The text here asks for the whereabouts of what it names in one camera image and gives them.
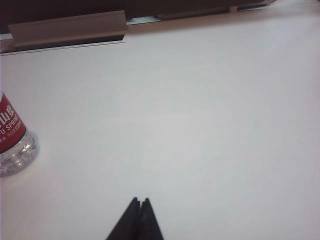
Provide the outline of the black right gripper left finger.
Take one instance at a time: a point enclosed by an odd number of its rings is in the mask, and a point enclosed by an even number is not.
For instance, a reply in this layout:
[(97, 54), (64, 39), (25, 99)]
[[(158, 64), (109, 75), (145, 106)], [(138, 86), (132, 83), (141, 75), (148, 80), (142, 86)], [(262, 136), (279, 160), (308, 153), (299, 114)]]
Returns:
[(140, 215), (140, 201), (134, 197), (106, 238), (107, 240), (134, 240)]

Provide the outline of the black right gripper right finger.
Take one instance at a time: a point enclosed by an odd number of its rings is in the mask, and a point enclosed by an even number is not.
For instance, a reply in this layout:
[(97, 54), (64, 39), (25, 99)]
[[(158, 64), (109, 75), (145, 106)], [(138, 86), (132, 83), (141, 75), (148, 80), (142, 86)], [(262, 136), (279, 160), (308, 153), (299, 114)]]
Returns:
[(146, 198), (140, 207), (136, 230), (136, 239), (164, 240), (149, 198)]

